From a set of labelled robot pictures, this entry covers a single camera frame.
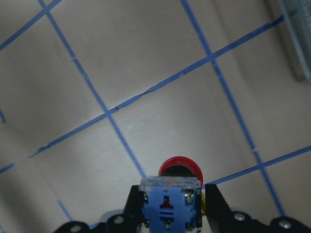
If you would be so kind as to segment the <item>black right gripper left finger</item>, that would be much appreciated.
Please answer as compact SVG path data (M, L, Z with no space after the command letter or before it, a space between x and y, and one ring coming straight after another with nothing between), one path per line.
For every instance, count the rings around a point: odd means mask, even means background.
M144 192L140 191L139 185L133 185L130 189L123 216L125 223L122 233L140 233L142 225L145 223L145 218L142 213L142 207L145 203Z

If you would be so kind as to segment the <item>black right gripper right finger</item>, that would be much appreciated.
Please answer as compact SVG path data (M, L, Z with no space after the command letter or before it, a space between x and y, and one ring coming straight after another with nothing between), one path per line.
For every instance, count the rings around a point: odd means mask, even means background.
M215 184L205 185L206 218L213 233L234 233L235 219L219 188Z

